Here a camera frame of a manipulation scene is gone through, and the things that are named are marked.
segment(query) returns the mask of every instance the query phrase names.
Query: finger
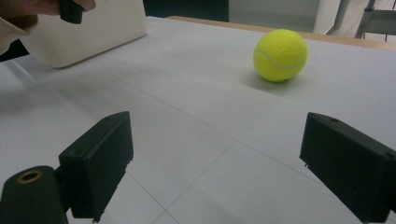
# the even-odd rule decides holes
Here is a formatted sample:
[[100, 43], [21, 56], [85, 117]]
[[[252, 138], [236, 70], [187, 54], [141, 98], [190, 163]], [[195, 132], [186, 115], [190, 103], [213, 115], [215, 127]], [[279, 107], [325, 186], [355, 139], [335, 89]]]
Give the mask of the finger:
[[73, 1], [79, 4], [82, 8], [84, 8], [84, 11], [90, 11], [96, 7], [96, 3], [94, 0], [73, 0]]

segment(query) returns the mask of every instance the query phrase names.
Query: black plastic part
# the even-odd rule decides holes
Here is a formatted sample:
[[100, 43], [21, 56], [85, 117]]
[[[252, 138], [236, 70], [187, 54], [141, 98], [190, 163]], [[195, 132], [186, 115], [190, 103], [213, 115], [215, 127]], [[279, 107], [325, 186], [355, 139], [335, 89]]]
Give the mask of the black plastic part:
[[74, 24], [81, 24], [84, 9], [73, 0], [61, 0], [61, 19]]
[[59, 156], [62, 175], [72, 179], [74, 217], [99, 222], [134, 156], [129, 112], [100, 120]]
[[52, 168], [33, 167], [12, 176], [5, 183], [0, 206], [0, 223], [67, 223]]
[[300, 158], [361, 222], [395, 208], [395, 151], [344, 122], [309, 113]]

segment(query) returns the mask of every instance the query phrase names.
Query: white container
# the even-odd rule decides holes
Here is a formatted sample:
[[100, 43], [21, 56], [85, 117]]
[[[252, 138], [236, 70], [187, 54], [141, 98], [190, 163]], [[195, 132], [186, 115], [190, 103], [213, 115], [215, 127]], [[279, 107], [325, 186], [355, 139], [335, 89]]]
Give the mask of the white container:
[[135, 40], [147, 32], [142, 0], [96, 0], [82, 24], [59, 16], [38, 17], [38, 25], [21, 42], [30, 54], [51, 67], [65, 67]]

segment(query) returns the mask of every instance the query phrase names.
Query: wall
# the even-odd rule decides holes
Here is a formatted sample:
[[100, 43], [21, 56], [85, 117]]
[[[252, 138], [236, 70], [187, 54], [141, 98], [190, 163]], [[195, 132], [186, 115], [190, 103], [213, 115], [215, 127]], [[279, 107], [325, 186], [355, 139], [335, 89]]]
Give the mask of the wall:
[[320, 0], [230, 0], [230, 22], [312, 33], [319, 2]]

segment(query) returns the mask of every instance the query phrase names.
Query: screw hole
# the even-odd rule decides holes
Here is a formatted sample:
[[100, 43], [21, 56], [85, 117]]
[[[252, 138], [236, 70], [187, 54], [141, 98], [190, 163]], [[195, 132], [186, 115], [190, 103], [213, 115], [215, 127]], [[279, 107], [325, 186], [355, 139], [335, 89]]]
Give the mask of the screw hole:
[[393, 159], [394, 158], [394, 156], [393, 156], [393, 154], [390, 154], [390, 153], [385, 153], [385, 155], [387, 156], [387, 157], [389, 157], [389, 158], [391, 158], [391, 159]]
[[20, 175], [17, 182], [19, 184], [29, 184], [39, 179], [42, 175], [43, 172], [39, 170], [28, 171]]

